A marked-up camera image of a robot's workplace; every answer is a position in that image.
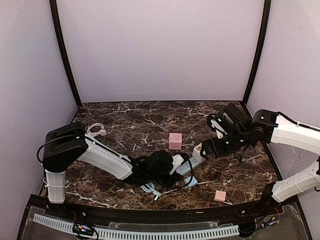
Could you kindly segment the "white cube socket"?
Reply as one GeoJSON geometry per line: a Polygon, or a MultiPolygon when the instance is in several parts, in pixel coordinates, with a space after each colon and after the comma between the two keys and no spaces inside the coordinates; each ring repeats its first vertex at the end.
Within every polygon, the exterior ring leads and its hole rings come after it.
{"type": "Polygon", "coordinates": [[[204,157],[201,156],[202,143],[199,143],[197,146],[193,148],[192,157],[197,160],[199,163],[203,163],[206,161],[204,157]]]}

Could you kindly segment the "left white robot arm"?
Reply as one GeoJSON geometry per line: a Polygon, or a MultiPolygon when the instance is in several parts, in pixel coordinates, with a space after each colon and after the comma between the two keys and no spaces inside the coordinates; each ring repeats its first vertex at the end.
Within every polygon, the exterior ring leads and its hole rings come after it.
{"type": "Polygon", "coordinates": [[[36,158],[45,171],[49,202],[63,204],[66,170],[75,161],[90,164],[129,185],[153,182],[171,188],[183,178],[176,170],[189,157],[164,150],[137,158],[122,155],[86,133],[83,123],[73,122],[47,133],[36,158]]]}

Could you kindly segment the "blue cube plug adapter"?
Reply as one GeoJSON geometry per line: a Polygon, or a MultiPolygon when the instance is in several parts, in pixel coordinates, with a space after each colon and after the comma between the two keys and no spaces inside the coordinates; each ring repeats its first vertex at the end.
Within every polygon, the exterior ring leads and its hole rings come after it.
{"type": "Polygon", "coordinates": [[[198,181],[194,176],[189,176],[189,177],[185,178],[184,182],[185,182],[185,187],[187,187],[187,188],[192,188],[198,184],[198,181]]]}

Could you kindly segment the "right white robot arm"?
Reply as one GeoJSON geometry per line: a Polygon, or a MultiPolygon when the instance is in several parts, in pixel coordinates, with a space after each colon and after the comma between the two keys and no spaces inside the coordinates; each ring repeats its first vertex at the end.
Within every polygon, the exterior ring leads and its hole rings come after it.
{"type": "MultiPolygon", "coordinates": [[[[294,160],[305,152],[320,156],[320,129],[295,121],[280,111],[260,109],[253,117],[248,117],[234,104],[229,104],[216,115],[209,115],[207,124],[216,132],[216,137],[200,145],[199,155],[207,161],[233,154],[241,162],[247,148],[257,143],[290,146],[294,160]]],[[[308,164],[283,180],[267,184],[261,203],[278,205],[310,189],[319,191],[320,160],[309,160],[308,164]]]]}

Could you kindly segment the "blue power strip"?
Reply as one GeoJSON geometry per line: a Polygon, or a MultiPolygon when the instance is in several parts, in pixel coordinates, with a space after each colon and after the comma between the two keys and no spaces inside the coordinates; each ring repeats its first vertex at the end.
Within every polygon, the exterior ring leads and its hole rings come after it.
{"type": "Polygon", "coordinates": [[[179,166],[175,171],[178,174],[185,176],[186,174],[188,174],[191,171],[190,164],[192,165],[192,169],[194,170],[195,168],[197,168],[201,164],[201,162],[196,160],[194,157],[191,157],[189,159],[189,161],[187,161],[184,164],[182,164],[181,166],[179,166]]]}

